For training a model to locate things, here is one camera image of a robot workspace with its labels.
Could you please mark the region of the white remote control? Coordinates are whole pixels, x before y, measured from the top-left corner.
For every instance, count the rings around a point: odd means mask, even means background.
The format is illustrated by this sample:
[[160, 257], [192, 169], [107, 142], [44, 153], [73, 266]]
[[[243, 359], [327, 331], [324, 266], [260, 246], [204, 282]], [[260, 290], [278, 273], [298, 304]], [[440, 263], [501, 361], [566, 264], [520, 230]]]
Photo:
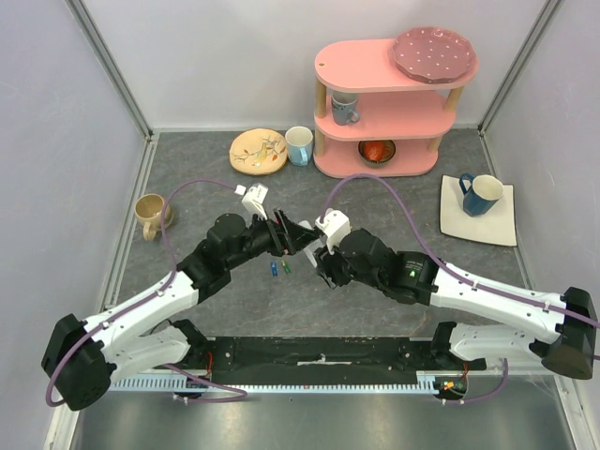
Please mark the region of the white remote control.
[[314, 250], [311, 249], [311, 248], [306, 247], [304, 249], [304, 253], [307, 256], [307, 259], [311, 263], [311, 265], [314, 268], [316, 268], [318, 266], [318, 264], [317, 264], [317, 261], [316, 261], [315, 256], [314, 256]]

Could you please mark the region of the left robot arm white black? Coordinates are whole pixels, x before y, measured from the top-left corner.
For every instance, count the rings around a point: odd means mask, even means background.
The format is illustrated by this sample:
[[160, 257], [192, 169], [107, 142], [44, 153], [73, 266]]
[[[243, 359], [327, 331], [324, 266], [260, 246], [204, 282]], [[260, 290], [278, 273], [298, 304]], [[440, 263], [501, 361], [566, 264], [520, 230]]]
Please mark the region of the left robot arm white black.
[[199, 305], [231, 281], [231, 271], [264, 253], [293, 255], [323, 236], [307, 221], [295, 223], [282, 210], [274, 217], [236, 214], [218, 217], [205, 239], [162, 280], [117, 307], [78, 320], [59, 320], [42, 357], [53, 393], [72, 411], [100, 399], [109, 387], [150, 368], [180, 363], [197, 368], [204, 361], [206, 339], [191, 322], [178, 322], [156, 335], [148, 330], [172, 315]]

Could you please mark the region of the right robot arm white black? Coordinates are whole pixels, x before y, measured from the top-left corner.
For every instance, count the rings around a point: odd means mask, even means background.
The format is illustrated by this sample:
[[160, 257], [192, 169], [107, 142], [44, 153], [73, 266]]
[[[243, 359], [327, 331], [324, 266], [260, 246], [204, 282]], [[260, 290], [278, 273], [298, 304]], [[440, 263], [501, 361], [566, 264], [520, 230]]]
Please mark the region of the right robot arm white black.
[[588, 292], [536, 292], [477, 277], [418, 251], [394, 251], [365, 229], [350, 232], [338, 246], [315, 241], [305, 250], [318, 275], [335, 289], [365, 284], [400, 304], [451, 308], [487, 318], [475, 331], [466, 325], [439, 325], [429, 345], [438, 368], [460, 360], [538, 359], [559, 375], [593, 376], [597, 317]]

